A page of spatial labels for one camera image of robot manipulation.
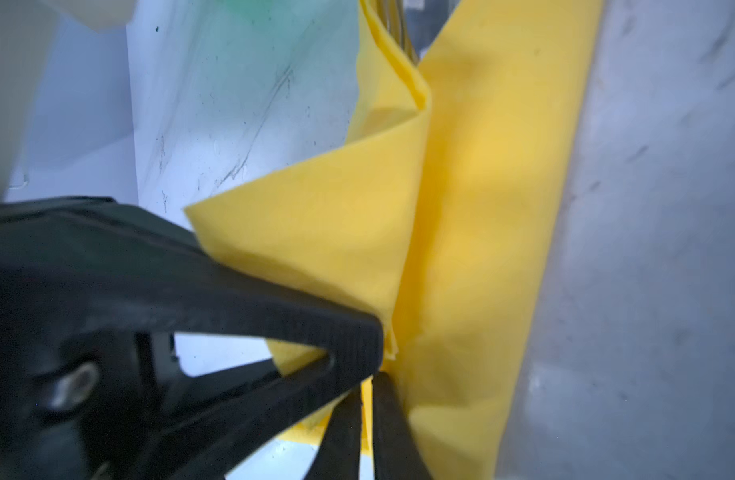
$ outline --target cloth fold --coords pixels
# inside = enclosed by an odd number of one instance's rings
[[[432,475],[491,478],[603,2],[463,0],[419,68],[359,2],[343,148],[186,213],[220,263],[375,314]],[[283,373],[322,354],[270,350]],[[317,442],[326,421],[289,438]]]

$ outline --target white marble table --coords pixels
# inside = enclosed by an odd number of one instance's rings
[[[128,39],[140,202],[169,220],[344,139],[353,1],[141,0]],[[236,475],[300,478],[289,447]],[[608,2],[497,476],[735,478],[735,0]]]

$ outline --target yellow napkin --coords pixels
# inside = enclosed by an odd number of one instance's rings
[[[491,478],[603,1],[464,0],[418,69],[373,1],[347,144],[186,213],[220,263],[377,315],[432,475]]]

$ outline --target black plastic part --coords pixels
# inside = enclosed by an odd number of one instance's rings
[[[373,377],[373,456],[375,480],[432,480],[385,372]]]
[[[352,390],[333,409],[317,456],[304,480],[358,480],[362,440],[362,394]]]
[[[320,347],[288,377],[261,363],[198,379],[173,370],[173,332]],[[220,478],[381,365],[373,316],[216,264],[190,232],[111,199],[0,205],[0,475]],[[36,385],[94,360],[65,416]]]

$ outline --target white wall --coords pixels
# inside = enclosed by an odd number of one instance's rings
[[[36,92],[7,201],[110,196],[137,204],[124,28],[97,33],[62,18]]]

